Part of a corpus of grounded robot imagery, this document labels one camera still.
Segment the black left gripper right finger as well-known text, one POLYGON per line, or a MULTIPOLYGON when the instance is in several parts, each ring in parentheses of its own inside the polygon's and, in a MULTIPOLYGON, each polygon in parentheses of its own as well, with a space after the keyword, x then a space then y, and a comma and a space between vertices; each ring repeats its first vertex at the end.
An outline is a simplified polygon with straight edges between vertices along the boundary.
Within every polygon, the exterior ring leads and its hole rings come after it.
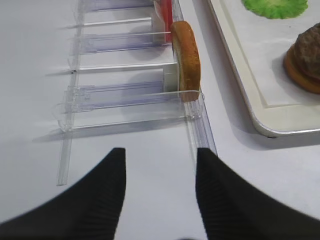
POLYGON ((209 240, 318 240, 320 221, 263 193, 198 148, 195 191, 209 240))

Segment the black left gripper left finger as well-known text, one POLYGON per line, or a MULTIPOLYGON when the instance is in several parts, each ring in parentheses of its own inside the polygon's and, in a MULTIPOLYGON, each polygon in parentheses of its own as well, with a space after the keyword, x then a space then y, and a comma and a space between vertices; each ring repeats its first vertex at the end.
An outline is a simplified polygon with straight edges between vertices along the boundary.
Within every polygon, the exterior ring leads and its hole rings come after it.
POLYGON ((123 208, 126 183, 126 150, 114 148, 63 193, 1 223, 0 238, 113 240, 123 208))

